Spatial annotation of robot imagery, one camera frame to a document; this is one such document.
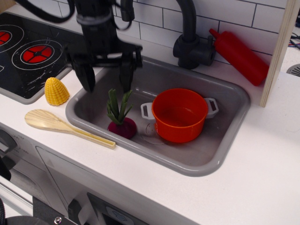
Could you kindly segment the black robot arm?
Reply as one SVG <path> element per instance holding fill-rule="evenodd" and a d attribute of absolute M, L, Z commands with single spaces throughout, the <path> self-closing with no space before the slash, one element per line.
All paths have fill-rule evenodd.
<path fill-rule="evenodd" d="M 95 87 L 94 67 L 118 67 L 124 92 L 131 89 L 133 73 L 143 66 L 140 45 L 126 43 L 117 36 L 114 0 L 76 0 L 76 20 L 81 25 L 83 42 L 67 45 L 64 52 L 83 88 Z"/>

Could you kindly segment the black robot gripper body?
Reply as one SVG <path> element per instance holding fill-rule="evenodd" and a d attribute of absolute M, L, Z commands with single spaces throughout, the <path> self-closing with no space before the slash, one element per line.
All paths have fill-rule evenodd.
<path fill-rule="evenodd" d="M 81 27 L 83 38 L 64 47 L 69 66 L 116 67 L 124 60 L 110 59 L 108 55 L 117 53 L 121 53 L 126 59 L 129 59 L 133 68 L 143 66 L 142 46 L 120 40 L 114 20 L 98 24 L 85 23 Z"/>

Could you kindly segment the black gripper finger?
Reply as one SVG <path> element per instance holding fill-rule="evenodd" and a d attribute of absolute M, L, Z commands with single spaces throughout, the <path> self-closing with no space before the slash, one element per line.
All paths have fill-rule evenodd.
<path fill-rule="evenodd" d="M 92 64 L 88 60 L 80 58 L 72 59 L 71 64 L 82 87 L 87 92 L 93 92 L 95 87 L 95 73 Z"/>
<path fill-rule="evenodd" d="M 136 61 L 132 53 L 123 53 L 120 62 L 120 83 L 123 88 L 123 92 L 129 92 L 131 90 L 131 83 L 133 79 L 133 73 L 136 70 Z"/>

